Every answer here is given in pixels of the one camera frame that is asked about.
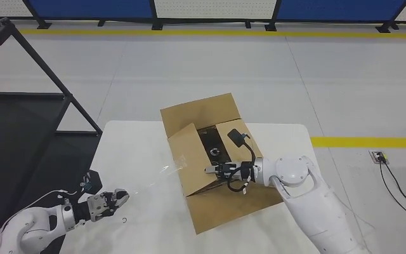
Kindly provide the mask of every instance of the electrical outlet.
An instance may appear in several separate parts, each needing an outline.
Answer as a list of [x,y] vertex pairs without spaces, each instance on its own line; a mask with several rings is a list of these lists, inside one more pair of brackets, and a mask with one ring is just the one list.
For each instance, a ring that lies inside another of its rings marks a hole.
[[386,154],[385,154],[383,151],[370,150],[370,151],[369,151],[369,154],[370,154],[370,157],[372,158],[372,161],[373,161],[375,164],[379,164],[379,161],[378,161],[379,153],[382,153],[382,154],[383,154],[383,157],[386,159],[386,164],[389,164],[388,157],[386,156]]

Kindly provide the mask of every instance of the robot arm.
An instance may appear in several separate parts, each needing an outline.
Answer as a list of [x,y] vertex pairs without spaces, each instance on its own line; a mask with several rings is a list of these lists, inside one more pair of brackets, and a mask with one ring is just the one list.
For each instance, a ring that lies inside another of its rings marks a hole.
[[[128,199],[125,190],[116,189],[90,196],[83,203],[22,210],[0,232],[0,254],[40,253],[53,240],[75,229],[79,222],[97,222],[112,216]],[[49,217],[52,215],[56,216],[56,226],[51,230]]]
[[[229,137],[240,147],[248,136],[235,131]],[[353,237],[337,196],[308,157],[285,156],[271,163],[265,158],[255,158],[252,149],[250,151],[252,161],[228,162],[208,167],[205,171],[215,173],[228,183],[232,179],[245,181],[239,189],[244,193],[250,181],[265,187],[275,187],[299,228],[321,254],[368,253]],[[287,192],[285,187],[300,187],[308,176],[314,183],[310,191],[296,197]]]

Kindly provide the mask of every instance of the open cardboard box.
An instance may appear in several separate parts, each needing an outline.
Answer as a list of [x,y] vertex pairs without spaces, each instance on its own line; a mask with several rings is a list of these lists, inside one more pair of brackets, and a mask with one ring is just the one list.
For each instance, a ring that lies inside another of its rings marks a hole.
[[275,189],[251,182],[243,195],[220,184],[215,174],[204,172],[212,163],[198,131],[206,128],[217,129],[231,161],[251,160],[248,149],[238,148],[227,136],[234,128],[250,135],[256,157],[262,157],[231,93],[168,107],[160,113],[196,234],[282,202]]

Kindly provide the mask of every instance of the gray floor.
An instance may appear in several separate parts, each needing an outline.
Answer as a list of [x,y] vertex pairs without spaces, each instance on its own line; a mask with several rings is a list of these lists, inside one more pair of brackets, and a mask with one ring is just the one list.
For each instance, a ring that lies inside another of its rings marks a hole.
[[[160,121],[163,107],[232,92],[247,123],[301,123],[311,136],[406,137],[403,40],[27,39],[102,128],[110,120]],[[14,40],[0,57],[0,91],[58,91]],[[91,127],[69,109],[60,129]],[[326,181],[355,213],[349,221],[358,240],[372,253],[404,253],[406,212],[387,193],[368,149],[315,150]],[[406,188],[405,151],[384,151]]]

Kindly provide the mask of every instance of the black cable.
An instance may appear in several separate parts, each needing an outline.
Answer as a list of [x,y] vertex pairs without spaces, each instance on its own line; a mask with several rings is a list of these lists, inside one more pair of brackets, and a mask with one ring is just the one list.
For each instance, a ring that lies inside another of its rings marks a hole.
[[402,188],[400,188],[400,185],[399,185],[399,183],[398,183],[398,180],[397,180],[396,177],[393,175],[393,173],[392,173],[391,169],[389,168],[389,166],[386,164],[386,161],[383,161],[383,163],[384,163],[385,166],[388,168],[389,173],[391,173],[393,179],[395,180],[396,185],[398,186],[398,189],[399,189],[400,193],[402,193],[402,196],[403,196],[404,198],[406,198],[406,195],[403,193]]
[[381,176],[382,176],[383,184],[385,185],[385,187],[386,187],[386,189],[388,190],[389,194],[391,194],[392,198],[396,201],[396,203],[398,203],[398,205],[399,205],[400,207],[402,207],[403,210],[406,211],[406,208],[404,208],[404,207],[399,203],[399,201],[394,197],[394,195],[392,194],[392,192],[389,190],[388,186],[386,185],[385,178],[383,177],[383,172],[382,172],[382,161],[379,161],[379,169],[381,170]]
[[230,175],[228,176],[228,178],[227,178],[227,187],[228,187],[231,191],[240,192],[240,191],[244,190],[245,187],[246,187],[245,184],[243,184],[243,185],[242,185],[240,188],[238,188],[238,189],[236,189],[236,188],[234,188],[234,187],[231,186],[231,180],[232,180],[233,175],[235,175],[236,172],[238,172],[238,171],[240,171],[240,170],[241,170],[241,167],[236,168],[235,170],[233,170],[233,171],[231,172],[231,174],[230,174]]
[[[254,165],[255,159],[256,159],[255,153],[254,153],[253,149],[252,149],[249,145],[247,145],[247,143],[244,142],[243,145],[244,145],[245,147],[247,147],[247,149],[251,152],[251,163],[250,163],[250,165],[249,165],[249,169],[250,169],[250,171],[249,171],[249,172],[250,172],[250,173],[249,173],[249,176],[251,176],[251,168],[252,168],[252,166]],[[238,188],[238,189],[236,189],[236,188],[234,188],[234,187],[231,186],[232,177],[233,177],[238,171],[241,171],[241,169],[242,169],[241,166],[238,167],[238,168],[236,168],[235,170],[233,170],[233,171],[230,173],[230,175],[229,175],[228,178],[227,178],[227,187],[228,187],[231,191],[240,192],[240,191],[244,190],[244,189],[247,187],[246,184],[243,184],[243,185],[242,185],[240,188]]]

